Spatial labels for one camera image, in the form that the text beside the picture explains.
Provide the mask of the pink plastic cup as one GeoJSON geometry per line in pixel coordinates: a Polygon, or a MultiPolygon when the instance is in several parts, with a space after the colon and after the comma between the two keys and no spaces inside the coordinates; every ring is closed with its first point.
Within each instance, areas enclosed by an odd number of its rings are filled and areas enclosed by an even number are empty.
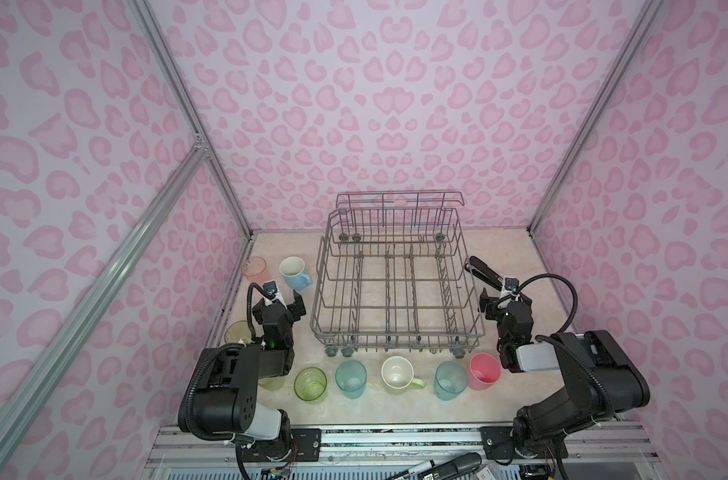
{"type": "Polygon", "coordinates": [[[468,387],[475,391],[490,388],[502,376],[502,366],[498,359],[489,353],[475,354],[469,363],[468,387]]]}

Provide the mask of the teal textured plastic cup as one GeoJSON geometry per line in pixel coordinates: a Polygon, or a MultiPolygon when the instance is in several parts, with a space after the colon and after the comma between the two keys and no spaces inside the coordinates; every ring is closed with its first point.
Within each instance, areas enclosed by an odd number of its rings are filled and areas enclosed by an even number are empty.
{"type": "Polygon", "coordinates": [[[463,365],[446,361],[441,363],[434,375],[435,395],[443,401],[449,401],[462,394],[468,386],[468,375],[463,365]]]}

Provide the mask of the cream green-handled mug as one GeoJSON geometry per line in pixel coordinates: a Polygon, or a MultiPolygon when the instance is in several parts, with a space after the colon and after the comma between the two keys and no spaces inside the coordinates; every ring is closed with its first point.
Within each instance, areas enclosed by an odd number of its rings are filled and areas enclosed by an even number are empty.
{"type": "Polygon", "coordinates": [[[392,395],[421,390],[426,386],[424,380],[415,376],[412,363],[402,356],[387,358],[381,365],[380,376],[386,391],[392,395]]]}

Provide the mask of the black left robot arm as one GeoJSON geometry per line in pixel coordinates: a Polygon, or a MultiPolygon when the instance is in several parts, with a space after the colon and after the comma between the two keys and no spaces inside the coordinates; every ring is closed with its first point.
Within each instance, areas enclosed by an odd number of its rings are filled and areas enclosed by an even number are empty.
{"type": "Polygon", "coordinates": [[[276,283],[252,283],[247,326],[250,342],[226,343],[202,351],[178,410],[177,425],[204,441],[234,445],[241,457],[290,460],[293,445],[288,414],[258,401],[259,382],[287,376],[294,363],[293,327],[305,314],[302,296],[283,300],[276,283]]]}

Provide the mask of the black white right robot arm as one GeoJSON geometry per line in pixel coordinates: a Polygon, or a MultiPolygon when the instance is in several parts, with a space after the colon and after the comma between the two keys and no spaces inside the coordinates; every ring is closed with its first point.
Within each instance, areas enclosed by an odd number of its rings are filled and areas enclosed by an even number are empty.
{"type": "Polygon", "coordinates": [[[579,298],[568,279],[552,277],[571,295],[565,322],[550,335],[536,335],[532,301],[524,290],[538,281],[537,276],[519,281],[502,277],[486,266],[468,270],[498,292],[495,296],[482,292],[479,311],[496,325],[502,368],[511,373],[554,370],[563,381],[562,388],[546,399],[517,411],[510,437],[501,443],[509,451],[496,456],[496,462],[509,465],[517,456],[550,454],[560,463],[568,435],[649,403],[647,381],[608,331],[569,332],[579,298]]]}

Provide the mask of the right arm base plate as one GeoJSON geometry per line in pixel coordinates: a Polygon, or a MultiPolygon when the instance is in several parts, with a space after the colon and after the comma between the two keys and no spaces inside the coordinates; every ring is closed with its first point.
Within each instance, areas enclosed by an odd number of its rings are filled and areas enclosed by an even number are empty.
{"type": "Polygon", "coordinates": [[[548,442],[545,446],[517,449],[513,443],[511,426],[482,426],[479,432],[487,460],[494,460],[503,466],[525,460],[537,462],[553,460],[555,451],[552,442],[548,442]]]}

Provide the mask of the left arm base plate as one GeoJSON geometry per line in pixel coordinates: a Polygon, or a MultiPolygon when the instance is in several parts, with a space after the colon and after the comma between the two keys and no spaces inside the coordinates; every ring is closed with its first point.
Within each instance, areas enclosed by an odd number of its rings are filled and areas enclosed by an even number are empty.
{"type": "Polygon", "coordinates": [[[318,428],[294,428],[282,431],[275,440],[239,445],[235,451],[247,463],[317,462],[320,458],[322,431],[318,428]]]}

